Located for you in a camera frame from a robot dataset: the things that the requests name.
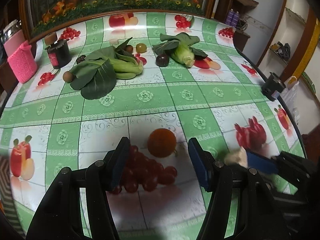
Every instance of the pink bottle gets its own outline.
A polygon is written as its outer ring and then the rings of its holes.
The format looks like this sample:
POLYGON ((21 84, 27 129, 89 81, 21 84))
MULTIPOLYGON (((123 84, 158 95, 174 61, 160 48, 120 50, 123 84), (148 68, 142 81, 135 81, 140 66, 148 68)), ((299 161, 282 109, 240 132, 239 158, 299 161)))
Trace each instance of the pink bottle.
POLYGON ((8 57, 10 57, 25 41, 26 39, 21 30, 21 21, 13 20, 4 28, 2 43, 8 57))

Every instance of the round table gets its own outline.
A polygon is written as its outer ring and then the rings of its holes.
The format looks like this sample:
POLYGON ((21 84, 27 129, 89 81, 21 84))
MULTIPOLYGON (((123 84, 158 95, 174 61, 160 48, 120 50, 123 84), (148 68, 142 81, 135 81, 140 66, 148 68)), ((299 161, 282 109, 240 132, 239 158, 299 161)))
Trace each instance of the round table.
MULTIPOLYGON (((53 68, 44 42, 37 43, 39 69, 30 81, 16 86, 0 120, 2 154, 11 155, 15 145, 32 137, 26 146, 35 165, 32 178, 14 176, 15 171, 10 169, 14 205, 25 233, 60 169, 88 167, 115 149, 122 136, 148 158, 164 167, 174 166, 178 175, 173 185, 158 185, 152 192, 139 185, 135 193, 123 189, 119 195, 107 194, 121 239, 196 239, 211 193, 205 192, 197 181, 187 151, 191 137, 223 160, 226 153, 242 143, 237 140, 236 128, 249 127, 253 120, 266 133, 265 142, 258 145, 256 152, 269 158, 283 150, 303 156, 292 123, 280 114, 283 107, 279 101, 270 102, 262 95, 264 81, 234 48, 232 35, 225 31, 228 27, 194 17, 190 28, 178 29, 174 17, 170 13, 134 13, 123 21, 125 25, 106 16, 71 26, 81 31, 79 37, 68 42, 72 60, 44 85, 38 85, 41 76, 53 68), (200 42, 193 47, 205 51, 209 59, 188 69, 173 60, 167 67, 158 67, 152 45, 160 43, 160 33, 180 32, 198 36, 200 42), (147 61, 142 74, 117 80, 116 87, 97 100, 84 99, 63 81, 63 73, 76 64, 79 55, 110 46, 110 39, 122 42, 130 37, 133 47, 138 43, 147 46, 147 52, 140 55, 147 61), (155 158, 148 152, 149 134, 157 128, 175 134, 176 155, 155 158)), ((279 191, 296 191, 279 176, 272 178, 279 191)), ((85 189, 80 192, 83 228, 90 236, 85 189)), ((234 232, 236 210, 234 191, 226 236, 234 232)))

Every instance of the thermos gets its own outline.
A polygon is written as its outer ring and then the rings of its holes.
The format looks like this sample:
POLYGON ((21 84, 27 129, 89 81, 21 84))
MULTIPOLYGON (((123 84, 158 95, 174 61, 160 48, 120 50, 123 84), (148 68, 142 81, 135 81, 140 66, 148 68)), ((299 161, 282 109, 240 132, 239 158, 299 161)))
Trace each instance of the thermos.
POLYGON ((21 21, 13 20, 4 29, 1 37, 7 56, 10 57, 26 41, 21 30, 21 21))
POLYGON ((229 25, 229 26, 231 25, 234 14, 235 14, 235 12, 233 11, 233 9, 228 11, 227 18, 224 22, 226 25, 229 25))
POLYGON ((232 27, 236 27, 237 23, 238 23, 238 20, 239 20, 239 12, 236 12, 234 15, 233 15, 233 18, 232 18, 232 21, 231 21, 231 26, 232 27))

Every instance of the spray can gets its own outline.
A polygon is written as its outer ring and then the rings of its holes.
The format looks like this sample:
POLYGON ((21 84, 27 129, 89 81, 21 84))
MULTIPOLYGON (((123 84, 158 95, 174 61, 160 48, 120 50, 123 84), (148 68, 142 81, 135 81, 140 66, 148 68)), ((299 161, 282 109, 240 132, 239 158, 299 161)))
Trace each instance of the spray can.
POLYGON ((233 18, 232 18, 232 21, 231 21, 231 26, 232 27, 236 27, 237 23, 238 23, 238 20, 239 20, 239 12, 236 12, 234 15, 233 15, 233 18))
POLYGON ((232 18, 233 18, 234 14, 235 14, 235 12, 233 11, 233 9, 228 11, 227 18, 226 18, 226 20, 224 22, 226 25, 231 25, 232 18))

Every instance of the brown egg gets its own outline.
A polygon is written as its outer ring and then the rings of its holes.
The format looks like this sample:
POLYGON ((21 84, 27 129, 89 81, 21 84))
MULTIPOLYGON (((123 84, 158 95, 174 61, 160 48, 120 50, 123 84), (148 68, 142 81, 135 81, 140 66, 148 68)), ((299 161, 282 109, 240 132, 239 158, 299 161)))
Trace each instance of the brown egg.
POLYGON ((74 76, 70 71, 66 71, 66 72, 63 74, 63 76, 62 76, 62 79, 63 79, 66 83, 71 83, 74 78, 75 78, 75 76, 74 76))

